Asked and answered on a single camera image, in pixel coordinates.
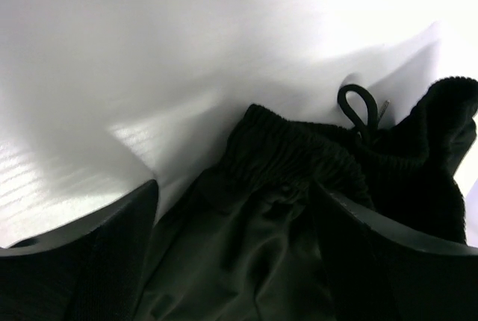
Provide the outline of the black trousers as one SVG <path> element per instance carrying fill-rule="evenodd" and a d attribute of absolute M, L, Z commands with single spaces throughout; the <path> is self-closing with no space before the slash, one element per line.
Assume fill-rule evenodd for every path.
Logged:
<path fill-rule="evenodd" d="M 333 320 L 314 185 L 465 243 L 453 176 L 477 136 L 477 82 L 436 81 L 386 129 L 365 88 L 343 86 L 338 105 L 352 128 L 248 108 L 220 161 L 154 227 L 136 320 Z"/>

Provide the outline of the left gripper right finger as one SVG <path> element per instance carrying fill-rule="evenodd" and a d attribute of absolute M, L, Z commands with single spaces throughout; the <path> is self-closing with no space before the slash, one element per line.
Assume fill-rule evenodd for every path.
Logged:
<path fill-rule="evenodd" d="M 337 320 L 476 320 L 477 249 L 315 187 L 315 230 Z"/>

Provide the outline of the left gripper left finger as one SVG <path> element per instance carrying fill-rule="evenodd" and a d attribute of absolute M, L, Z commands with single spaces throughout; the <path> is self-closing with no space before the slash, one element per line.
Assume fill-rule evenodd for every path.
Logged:
<path fill-rule="evenodd" d="M 1 250 L 2 320 L 132 320 L 158 203 L 147 181 L 113 204 Z"/>

